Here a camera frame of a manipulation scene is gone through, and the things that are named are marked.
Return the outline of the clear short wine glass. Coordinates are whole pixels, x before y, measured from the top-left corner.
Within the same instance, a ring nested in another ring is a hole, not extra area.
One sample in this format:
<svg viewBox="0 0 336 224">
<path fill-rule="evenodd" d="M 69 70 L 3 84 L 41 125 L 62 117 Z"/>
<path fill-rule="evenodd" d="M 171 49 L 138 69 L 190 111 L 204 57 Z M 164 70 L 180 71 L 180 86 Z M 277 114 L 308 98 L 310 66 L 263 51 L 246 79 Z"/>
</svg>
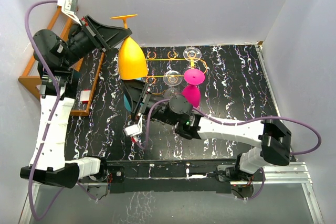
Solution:
<svg viewBox="0 0 336 224">
<path fill-rule="evenodd" d="M 179 95 L 181 92 L 178 89 L 178 86 L 181 84 L 183 76 L 180 72 L 176 70 L 170 70 L 166 72 L 163 76 L 163 81 L 169 87 L 164 91 L 164 97 L 170 99 L 175 95 Z"/>
</svg>

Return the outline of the pink plastic wine glass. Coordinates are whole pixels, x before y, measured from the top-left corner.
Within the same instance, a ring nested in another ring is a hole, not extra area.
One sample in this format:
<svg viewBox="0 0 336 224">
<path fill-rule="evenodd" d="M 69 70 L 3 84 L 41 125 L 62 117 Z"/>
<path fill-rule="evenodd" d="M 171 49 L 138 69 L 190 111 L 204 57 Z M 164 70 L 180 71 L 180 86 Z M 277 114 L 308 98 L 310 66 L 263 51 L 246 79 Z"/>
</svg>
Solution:
<svg viewBox="0 0 336 224">
<path fill-rule="evenodd" d="M 201 101 L 201 93 L 198 86 L 204 82 L 205 75 L 199 69 L 191 68 L 184 72 L 183 77 L 187 82 L 187 86 L 183 89 L 182 95 L 187 102 L 198 108 Z"/>
</svg>

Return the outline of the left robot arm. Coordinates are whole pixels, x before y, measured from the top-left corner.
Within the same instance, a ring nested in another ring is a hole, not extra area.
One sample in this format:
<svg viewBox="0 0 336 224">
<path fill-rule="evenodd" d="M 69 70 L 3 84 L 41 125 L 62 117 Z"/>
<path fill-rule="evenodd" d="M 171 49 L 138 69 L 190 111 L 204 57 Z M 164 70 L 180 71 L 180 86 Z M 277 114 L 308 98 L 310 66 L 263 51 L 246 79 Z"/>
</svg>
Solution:
<svg viewBox="0 0 336 224">
<path fill-rule="evenodd" d="M 91 176 L 98 182 L 108 177 L 104 158 L 65 160 L 68 120 L 80 78 L 79 71 L 72 66 L 95 50 L 110 51 L 131 34 L 128 28 L 103 25 L 89 15 L 71 26 L 67 41 L 49 29 L 34 34 L 33 40 L 42 56 L 40 59 L 34 53 L 41 79 L 41 116 L 33 156 L 29 165 L 20 169 L 22 179 L 73 188 L 85 177 Z"/>
</svg>

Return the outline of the orange plastic wine glass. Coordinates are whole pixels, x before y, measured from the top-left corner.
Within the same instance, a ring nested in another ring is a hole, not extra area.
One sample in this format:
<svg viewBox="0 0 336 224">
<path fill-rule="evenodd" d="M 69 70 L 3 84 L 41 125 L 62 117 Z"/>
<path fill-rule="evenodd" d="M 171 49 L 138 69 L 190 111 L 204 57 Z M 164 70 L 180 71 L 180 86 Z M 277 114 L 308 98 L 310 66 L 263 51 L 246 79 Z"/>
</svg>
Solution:
<svg viewBox="0 0 336 224">
<path fill-rule="evenodd" d="M 118 72 L 121 80 L 138 79 L 148 75 L 145 55 L 130 36 L 123 41 L 119 49 Z"/>
</svg>

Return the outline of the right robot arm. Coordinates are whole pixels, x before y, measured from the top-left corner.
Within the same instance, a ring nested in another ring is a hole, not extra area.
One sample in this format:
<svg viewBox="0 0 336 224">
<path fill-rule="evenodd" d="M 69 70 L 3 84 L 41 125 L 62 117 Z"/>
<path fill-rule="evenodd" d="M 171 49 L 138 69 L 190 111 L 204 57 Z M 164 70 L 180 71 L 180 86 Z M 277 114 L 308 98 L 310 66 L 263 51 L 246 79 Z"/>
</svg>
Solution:
<svg viewBox="0 0 336 224">
<path fill-rule="evenodd" d="M 220 172 L 227 180 L 247 180 L 267 165 L 287 166 L 290 163 L 290 130 L 274 116 L 249 122 L 213 118 L 195 108 L 182 94 L 168 98 L 155 95 L 148 83 L 124 80 L 124 99 L 129 105 L 133 125 L 124 129 L 126 136 L 140 149 L 149 141 L 152 120 L 175 127 L 175 133 L 187 140 L 210 138 L 235 141 L 252 146 L 237 156 L 235 165 Z"/>
</svg>

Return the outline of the clear large wine glass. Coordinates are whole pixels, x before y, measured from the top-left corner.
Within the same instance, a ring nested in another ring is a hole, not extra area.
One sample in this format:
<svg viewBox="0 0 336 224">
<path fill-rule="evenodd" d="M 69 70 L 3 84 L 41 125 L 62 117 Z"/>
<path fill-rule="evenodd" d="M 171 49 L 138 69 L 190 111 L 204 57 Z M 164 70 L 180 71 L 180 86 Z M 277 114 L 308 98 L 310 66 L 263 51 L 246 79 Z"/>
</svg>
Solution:
<svg viewBox="0 0 336 224">
<path fill-rule="evenodd" d="M 183 57 L 190 63 L 190 68 L 195 68 L 195 63 L 202 57 L 202 53 L 198 48 L 188 47 L 183 51 Z"/>
</svg>

